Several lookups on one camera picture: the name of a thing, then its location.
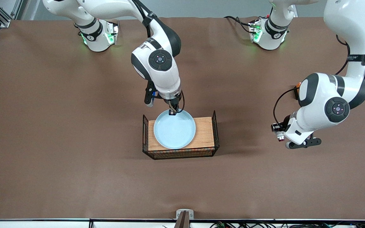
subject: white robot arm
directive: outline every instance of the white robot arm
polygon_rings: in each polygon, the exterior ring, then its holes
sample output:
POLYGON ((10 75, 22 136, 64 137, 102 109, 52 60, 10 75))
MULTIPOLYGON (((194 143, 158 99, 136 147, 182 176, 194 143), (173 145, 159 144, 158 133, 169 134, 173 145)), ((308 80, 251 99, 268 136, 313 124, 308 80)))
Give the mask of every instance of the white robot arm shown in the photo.
POLYGON ((345 77, 313 73, 303 80, 298 93, 301 108, 272 125, 279 141, 291 141, 286 144, 289 149, 320 144, 308 137, 343 122, 365 100, 365 0, 328 0, 323 19, 349 45, 349 66, 345 77))
POLYGON ((271 5, 269 17, 251 23, 250 39, 266 50, 277 49, 284 42, 287 29, 294 18, 293 5, 308 5, 319 0, 268 0, 271 5))
POLYGON ((131 62, 148 80, 145 104, 151 107, 154 98, 162 98, 170 107, 170 115, 181 111, 178 103, 184 95, 174 60, 181 50, 180 37, 139 0, 43 0, 43 4, 51 13, 72 19, 87 46, 96 52, 113 44, 113 26, 106 19, 132 16, 142 22, 153 35, 148 30, 150 37, 132 52, 131 62))

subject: light blue plate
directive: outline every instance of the light blue plate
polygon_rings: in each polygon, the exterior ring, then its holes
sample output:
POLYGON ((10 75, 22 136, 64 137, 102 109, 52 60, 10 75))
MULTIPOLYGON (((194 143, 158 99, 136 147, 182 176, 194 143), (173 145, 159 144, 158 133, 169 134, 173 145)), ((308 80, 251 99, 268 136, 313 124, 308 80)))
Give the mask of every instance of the light blue plate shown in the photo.
POLYGON ((168 149, 180 149, 191 143, 195 135, 195 121, 192 116, 182 111, 175 116, 162 112, 155 121, 155 137, 162 146, 168 149))

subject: black control pad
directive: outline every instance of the black control pad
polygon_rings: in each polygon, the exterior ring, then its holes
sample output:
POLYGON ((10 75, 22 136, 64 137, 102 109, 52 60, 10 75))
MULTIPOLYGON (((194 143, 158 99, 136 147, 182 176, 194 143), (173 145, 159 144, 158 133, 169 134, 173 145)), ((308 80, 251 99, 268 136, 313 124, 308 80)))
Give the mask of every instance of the black control pad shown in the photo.
POLYGON ((159 49, 150 54, 149 64, 155 70, 167 71, 171 68, 173 59, 168 51, 159 49))
POLYGON ((329 121, 339 123, 349 115, 350 106, 347 101, 341 97, 330 98, 325 105, 325 114, 329 121))

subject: wooden board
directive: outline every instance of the wooden board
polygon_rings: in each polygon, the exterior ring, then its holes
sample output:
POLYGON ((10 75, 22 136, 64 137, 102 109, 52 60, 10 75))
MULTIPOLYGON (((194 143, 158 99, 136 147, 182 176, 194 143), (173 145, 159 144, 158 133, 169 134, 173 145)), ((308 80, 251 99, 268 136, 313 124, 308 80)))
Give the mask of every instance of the wooden board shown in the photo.
MULTIPOLYGON (((196 126, 194 139, 183 149, 215 146, 213 141, 212 117, 194 118, 194 121, 196 126)), ((154 125, 155 121, 149 121, 149 151, 168 150, 166 147, 161 146, 156 140, 153 131, 154 125)))

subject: round plate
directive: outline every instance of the round plate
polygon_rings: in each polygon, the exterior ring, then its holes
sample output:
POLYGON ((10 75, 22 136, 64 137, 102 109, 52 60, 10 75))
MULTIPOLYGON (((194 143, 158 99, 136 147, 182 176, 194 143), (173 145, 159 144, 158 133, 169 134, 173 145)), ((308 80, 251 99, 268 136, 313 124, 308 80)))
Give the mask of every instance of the round plate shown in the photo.
POLYGON ((182 111, 175 116, 162 112, 155 121, 155 137, 162 146, 168 149, 180 149, 191 143, 195 135, 195 121, 192 116, 182 111))

